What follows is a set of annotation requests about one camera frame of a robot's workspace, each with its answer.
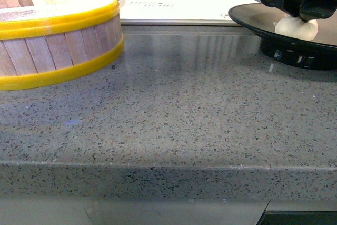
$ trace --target quartz countertop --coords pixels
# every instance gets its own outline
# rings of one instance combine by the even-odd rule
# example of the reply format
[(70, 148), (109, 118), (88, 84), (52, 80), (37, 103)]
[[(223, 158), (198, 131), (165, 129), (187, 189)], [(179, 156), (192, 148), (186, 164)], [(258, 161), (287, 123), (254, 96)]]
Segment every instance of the quartz countertop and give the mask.
[(3, 194), (337, 198), (337, 71), (279, 63), (242, 27), (123, 31), (95, 73), (0, 92)]

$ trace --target round wooden box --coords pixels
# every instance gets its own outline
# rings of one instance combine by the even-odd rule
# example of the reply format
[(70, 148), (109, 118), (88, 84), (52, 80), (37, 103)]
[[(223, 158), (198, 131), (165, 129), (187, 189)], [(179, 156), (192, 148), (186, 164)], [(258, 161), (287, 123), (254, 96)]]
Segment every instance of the round wooden box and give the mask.
[(0, 0), (0, 90), (87, 75), (122, 49), (117, 0)]

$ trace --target white object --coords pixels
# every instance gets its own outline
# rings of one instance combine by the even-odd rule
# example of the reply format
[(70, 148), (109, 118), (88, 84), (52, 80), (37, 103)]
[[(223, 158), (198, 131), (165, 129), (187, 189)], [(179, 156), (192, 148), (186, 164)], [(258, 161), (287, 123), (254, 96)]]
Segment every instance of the white object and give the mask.
[(315, 19), (304, 22), (298, 17), (287, 16), (278, 22), (275, 32), (288, 37), (311, 41), (317, 35), (318, 24)]
[(237, 25), (228, 10), (255, 0), (120, 0), (122, 24)]

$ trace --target black dish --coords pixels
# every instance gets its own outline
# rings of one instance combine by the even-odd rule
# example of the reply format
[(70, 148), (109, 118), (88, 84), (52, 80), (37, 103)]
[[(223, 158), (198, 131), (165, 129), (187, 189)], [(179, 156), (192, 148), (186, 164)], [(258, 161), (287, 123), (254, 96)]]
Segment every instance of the black dish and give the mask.
[(232, 7), (229, 16), (262, 38), (260, 50), (279, 62), (313, 70), (337, 69), (337, 13), (319, 19), (319, 31), (310, 42), (275, 34), (275, 26), (286, 16), (277, 8), (263, 4)]

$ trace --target yellow rim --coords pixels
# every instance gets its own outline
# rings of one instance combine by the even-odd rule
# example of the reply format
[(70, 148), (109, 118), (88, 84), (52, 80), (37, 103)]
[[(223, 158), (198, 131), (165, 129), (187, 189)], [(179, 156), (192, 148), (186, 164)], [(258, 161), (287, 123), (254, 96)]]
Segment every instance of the yellow rim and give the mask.
[(75, 66), (38, 74), (0, 77), (0, 91), (42, 87), (85, 76), (111, 63), (121, 54), (122, 50), (123, 37), (116, 47), (114, 47), (109, 52)]
[(118, 15), (118, 0), (85, 12), (58, 17), (0, 22), (0, 40), (37, 37), (82, 29), (108, 21)]

